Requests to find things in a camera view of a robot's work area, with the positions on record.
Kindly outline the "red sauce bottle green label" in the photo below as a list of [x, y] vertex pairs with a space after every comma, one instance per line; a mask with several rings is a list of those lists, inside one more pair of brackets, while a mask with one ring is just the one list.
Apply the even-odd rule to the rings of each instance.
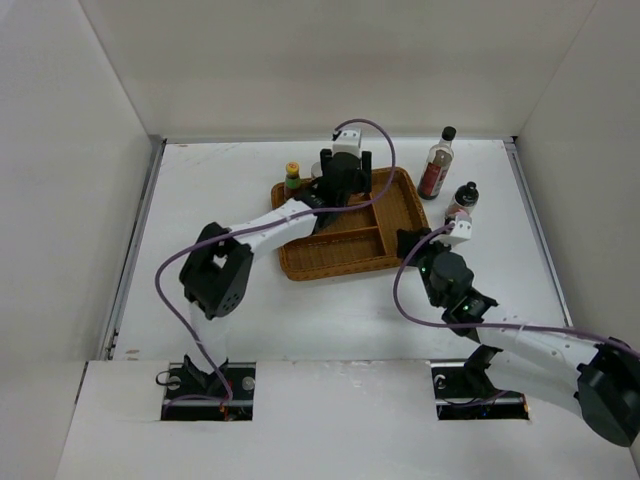
[[284, 199], [294, 198], [302, 186], [300, 166], [297, 162], [289, 162], [285, 166]]

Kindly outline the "tall dark soy sauce bottle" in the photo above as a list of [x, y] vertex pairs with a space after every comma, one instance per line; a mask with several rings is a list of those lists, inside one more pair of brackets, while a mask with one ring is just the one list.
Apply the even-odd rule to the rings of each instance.
[[456, 135], [455, 127], [446, 126], [439, 142], [429, 150], [425, 168], [417, 186], [417, 193], [421, 198], [431, 200], [439, 195], [454, 158], [452, 143]]

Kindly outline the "silver lid blue label jar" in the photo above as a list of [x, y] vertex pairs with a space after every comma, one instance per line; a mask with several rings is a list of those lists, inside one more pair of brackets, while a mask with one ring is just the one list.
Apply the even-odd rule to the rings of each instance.
[[312, 165], [310, 175], [312, 179], [317, 179], [323, 176], [322, 164], [320, 161], [315, 162]]

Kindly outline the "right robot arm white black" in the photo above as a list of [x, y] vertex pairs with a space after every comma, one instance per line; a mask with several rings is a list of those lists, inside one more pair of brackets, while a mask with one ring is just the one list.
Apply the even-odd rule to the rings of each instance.
[[625, 342], [571, 328], [536, 325], [505, 311], [473, 286], [474, 273], [453, 252], [457, 230], [396, 233], [400, 267], [414, 267], [432, 307], [431, 328], [476, 343], [464, 384], [483, 396], [493, 389], [522, 393], [570, 411], [598, 436], [632, 446], [639, 436], [639, 353]]

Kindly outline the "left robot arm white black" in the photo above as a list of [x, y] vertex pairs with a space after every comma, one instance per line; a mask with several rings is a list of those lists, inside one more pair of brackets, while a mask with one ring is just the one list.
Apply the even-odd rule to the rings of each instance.
[[190, 305], [194, 331], [209, 325], [217, 367], [228, 360], [222, 320], [242, 301], [253, 264], [281, 246], [317, 234], [332, 225], [352, 196], [372, 190], [372, 153], [360, 155], [329, 149], [320, 152], [322, 175], [303, 186], [292, 198], [271, 212], [244, 224], [222, 227], [213, 222], [198, 240], [230, 233], [189, 254], [179, 280]]

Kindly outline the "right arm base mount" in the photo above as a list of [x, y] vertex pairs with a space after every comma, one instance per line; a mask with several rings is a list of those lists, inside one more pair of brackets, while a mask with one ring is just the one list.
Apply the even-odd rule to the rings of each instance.
[[486, 371], [499, 349], [478, 347], [466, 360], [430, 364], [436, 415], [441, 421], [529, 420], [521, 393], [497, 389]]

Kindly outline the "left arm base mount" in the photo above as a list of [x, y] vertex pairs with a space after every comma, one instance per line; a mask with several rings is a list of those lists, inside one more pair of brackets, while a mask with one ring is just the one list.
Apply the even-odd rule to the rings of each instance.
[[233, 398], [215, 372], [199, 369], [188, 355], [181, 364], [156, 375], [155, 383], [163, 388], [161, 421], [251, 421], [256, 391], [256, 364], [229, 363], [220, 367]]

